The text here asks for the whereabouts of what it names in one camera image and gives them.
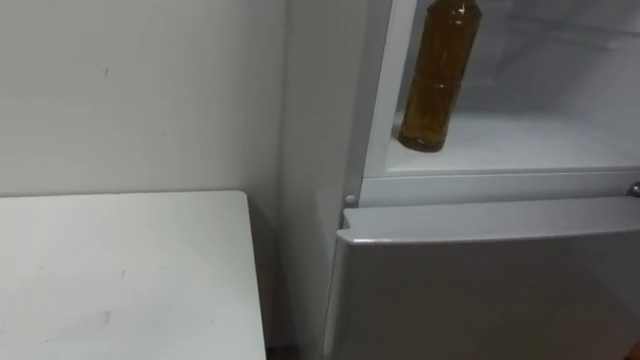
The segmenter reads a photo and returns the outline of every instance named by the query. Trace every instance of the door hinge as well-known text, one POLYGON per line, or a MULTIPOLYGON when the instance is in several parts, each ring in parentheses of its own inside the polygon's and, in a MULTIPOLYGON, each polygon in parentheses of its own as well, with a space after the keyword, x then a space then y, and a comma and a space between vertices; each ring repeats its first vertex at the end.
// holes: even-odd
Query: door hinge
POLYGON ((627 192, 627 195, 640 198, 640 182, 631 185, 631 188, 629 189, 629 192, 627 192))

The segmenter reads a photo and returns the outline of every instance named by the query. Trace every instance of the brown bottle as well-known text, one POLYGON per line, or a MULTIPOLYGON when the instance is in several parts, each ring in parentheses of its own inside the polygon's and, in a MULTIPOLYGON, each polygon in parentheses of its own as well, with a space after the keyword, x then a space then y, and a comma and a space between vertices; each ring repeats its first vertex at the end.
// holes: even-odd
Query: brown bottle
POLYGON ((436 0, 429 7, 398 138, 405 147, 442 150, 481 19, 476 0, 436 0))

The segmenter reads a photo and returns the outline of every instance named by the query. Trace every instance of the refrigerator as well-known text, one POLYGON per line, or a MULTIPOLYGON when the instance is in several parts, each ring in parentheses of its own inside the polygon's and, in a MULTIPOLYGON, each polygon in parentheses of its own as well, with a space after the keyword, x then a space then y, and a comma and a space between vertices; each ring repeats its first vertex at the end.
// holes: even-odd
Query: refrigerator
POLYGON ((443 151, 396 140, 431 0, 291 0, 280 245, 303 359, 623 359, 640 2, 478 0, 443 151))

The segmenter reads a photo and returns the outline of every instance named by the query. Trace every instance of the table top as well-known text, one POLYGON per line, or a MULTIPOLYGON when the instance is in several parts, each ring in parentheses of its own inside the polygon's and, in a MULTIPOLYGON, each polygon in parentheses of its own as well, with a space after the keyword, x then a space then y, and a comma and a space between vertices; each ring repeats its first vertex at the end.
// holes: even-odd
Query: table top
POLYGON ((0 358, 263 360, 241 192, 0 199, 0 358))

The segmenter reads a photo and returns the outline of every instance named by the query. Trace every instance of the freezer door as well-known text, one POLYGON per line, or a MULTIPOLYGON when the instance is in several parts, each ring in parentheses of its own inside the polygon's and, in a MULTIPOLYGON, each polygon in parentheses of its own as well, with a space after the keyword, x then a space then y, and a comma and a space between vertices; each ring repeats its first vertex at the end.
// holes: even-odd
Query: freezer door
POLYGON ((622 360, 640 199, 345 211, 327 359, 622 360))

